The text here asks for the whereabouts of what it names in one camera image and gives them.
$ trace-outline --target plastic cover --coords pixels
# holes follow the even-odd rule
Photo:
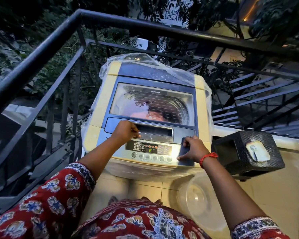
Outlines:
[[[145,53],[130,53],[130,54],[122,54],[122,55],[117,55],[117,56],[112,56],[110,58],[107,59],[107,63],[105,63],[100,70],[99,76],[102,80],[102,85],[99,89],[99,92],[91,106],[91,110],[94,110],[100,93],[103,89],[103,84],[104,84],[104,80],[107,77],[108,74],[108,69],[110,67],[110,64],[113,61],[120,61],[122,63],[134,63],[134,64],[138,64],[138,65],[144,65],[150,68],[155,68],[155,69],[161,69],[161,70],[165,70],[166,72],[168,72],[170,75],[172,75],[176,80],[179,80],[180,84],[184,84],[184,85],[188,85],[188,86],[195,86],[195,74],[192,72],[188,72],[182,69],[177,69],[177,68],[171,68],[170,66],[164,65],[160,62],[158,62],[157,60],[153,59],[151,56],[145,54]],[[157,76],[155,77],[155,79],[153,80],[159,80],[159,81],[168,81],[166,80],[165,76]],[[206,94],[206,106],[207,106],[207,115],[208,115],[208,126],[209,126],[209,134],[210,134],[210,141],[212,141],[212,134],[213,134],[213,121],[212,121],[212,117],[211,117],[211,89],[208,87],[207,83],[205,82],[205,80],[201,77],[201,81],[204,84],[204,90],[205,90],[205,94]],[[90,124],[91,119],[89,119],[81,126],[81,133],[82,133],[82,139],[83,139],[83,144],[84,144],[84,139],[85,139],[85,134],[87,132],[87,128]],[[112,166],[113,163],[110,161],[110,163],[107,165],[107,167]],[[147,167],[147,166],[152,166],[152,165],[145,165],[145,164],[140,164],[140,167]],[[167,168],[167,171],[173,171],[175,168]],[[176,177],[182,177],[187,175],[187,173],[184,174],[184,171],[180,172],[179,176]]]

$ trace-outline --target floral pattern fabric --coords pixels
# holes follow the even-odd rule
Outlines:
[[[35,239],[210,239],[194,221],[143,197],[122,200],[77,228],[95,180],[73,163],[0,216],[0,238]],[[289,239],[269,217],[248,220],[232,239]]]

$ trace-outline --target washing machine lid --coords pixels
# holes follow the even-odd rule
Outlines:
[[[194,126],[190,93],[118,83],[110,114]]]

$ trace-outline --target tiled floor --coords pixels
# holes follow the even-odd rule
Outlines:
[[[281,230],[291,239],[299,239],[299,154],[281,151],[286,168],[255,177],[240,186],[272,217]],[[180,211],[177,204],[179,186],[192,176],[169,182],[143,182],[112,176],[104,172],[99,178],[81,221],[107,206],[112,195],[118,199],[139,199],[142,196],[155,202],[161,199],[165,206]],[[230,238],[226,227],[223,231],[206,232],[214,239]]]

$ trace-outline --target metal railing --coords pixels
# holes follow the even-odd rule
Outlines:
[[[139,32],[155,32],[159,36],[171,37],[179,40],[189,40],[195,42],[208,42],[216,47],[222,47],[222,51],[214,62],[207,59],[193,59],[190,56],[176,56],[168,52],[154,52],[150,50],[143,50],[134,47],[112,44],[107,42],[102,42],[97,40],[96,35],[94,35],[94,40],[85,39],[81,31],[81,25],[87,23],[102,24],[112,27],[118,27],[129,30],[137,30]],[[70,136],[66,136],[66,125],[68,116],[68,106],[69,106],[69,83],[70,78],[68,76],[70,70],[76,67],[75,75],[75,90],[74,97],[78,97],[80,92],[81,83],[81,56],[84,51],[90,45],[104,45],[107,47],[113,47],[118,49],[124,49],[131,52],[145,52],[149,55],[158,56],[160,58],[175,59],[175,62],[171,64],[172,67],[177,67],[183,61],[193,62],[195,65],[188,69],[190,72],[195,72],[202,65],[208,65],[210,67],[217,67],[225,70],[224,77],[217,77],[217,82],[221,85],[226,86],[229,90],[227,94],[232,100],[232,104],[226,105],[226,102],[222,101],[221,92],[215,89],[216,79],[211,78],[206,80],[207,83],[213,90],[213,96],[215,100],[218,100],[218,104],[213,105],[213,120],[214,124],[241,128],[241,129],[254,129],[257,131],[270,132],[272,134],[283,135],[288,137],[299,137],[299,122],[288,120],[285,124],[275,124],[278,119],[283,117],[290,118],[291,114],[299,110],[299,86],[294,87],[295,84],[299,84],[299,76],[293,76],[292,74],[278,74],[263,70],[255,70],[246,67],[238,67],[229,64],[219,63],[221,56],[224,54],[226,49],[234,49],[244,52],[252,52],[256,54],[262,54],[266,56],[282,57],[284,59],[299,61],[299,51],[289,48],[281,48],[277,46],[272,46],[267,43],[251,42],[247,40],[240,40],[235,38],[229,38],[224,36],[217,36],[208,33],[195,32],[191,30],[172,28],[160,24],[155,24],[151,22],[141,21],[137,19],[130,19],[126,17],[120,17],[115,15],[108,15],[104,13],[97,13],[87,10],[78,9],[73,13],[67,20],[63,22],[39,47],[35,49],[18,67],[16,67],[10,74],[0,82],[0,114],[6,108],[6,106],[16,97],[17,93],[23,89],[33,77],[40,71],[41,68],[52,58],[54,54],[64,45],[64,43],[77,32],[80,39],[81,47],[78,49],[77,53],[74,55],[72,60],[68,63],[66,68],[56,79],[54,84],[49,88],[49,90],[44,94],[43,98],[37,104],[37,106],[32,110],[31,115],[25,120],[24,124],[21,125],[19,130],[5,146],[4,149],[0,151],[0,172],[3,173],[3,182],[0,184],[0,193],[4,191],[7,187],[11,186],[18,179],[24,176],[28,176],[36,166],[49,158],[59,149],[63,148],[66,144],[70,144],[70,149],[64,154],[59,160],[57,160],[53,165],[48,167],[46,171],[35,180],[28,179],[27,186],[14,196],[12,200],[0,208],[0,214],[10,209],[15,205],[23,196],[33,190],[37,185],[44,182],[44,178],[50,174],[54,169],[56,169],[61,163],[68,159],[68,162],[73,162],[76,158],[80,158],[80,153],[82,150],[82,141],[80,138],[80,130],[77,129],[78,121],[78,107],[79,100],[74,99],[72,104],[73,120],[72,120],[72,132]],[[238,78],[232,79],[230,74],[232,72],[238,72]],[[262,78],[255,80],[255,76],[261,75]],[[262,88],[263,84],[275,81],[277,79],[287,79],[285,82],[280,84],[274,84],[269,87]],[[53,137],[53,123],[54,123],[54,113],[53,109],[53,94],[56,92],[59,86],[63,87],[63,104],[62,104],[62,115],[61,115],[61,139],[58,144],[52,147],[52,137]],[[259,94],[267,94],[270,91],[284,87],[283,91],[275,92],[270,95],[259,96]],[[276,104],[275,108],[269,109],[268,100],[276,99],[281,97],[281,103]],[[253,116],[253,104],[261,103],[265,108],[261,115],[256,114]],[[288,104],[294,104],[292,108],[288,108]],[[31,130],[33,122],[38,117],[40,111],[44,106],[48,106],[47,122],[48,127],[46,129],[47,135],[47,146],[46,154],[39,157],[33,161],[32,152],[28,152],[28,157],[25,158],[27,161],[26,166],[14,174],[11,177],[7,177],[5,173],[5,166],[7,166],[6,160],[12,150],[15,148],[17,142],[21,139],[24,134],[27,134]],[[241,108],[246,109],[249,107],[248,118],[244,120],[242,116]],[[87,117],[90,112],[84,114],[81,118]],[[28,150],[32,149],[29,144],[25,145]]]

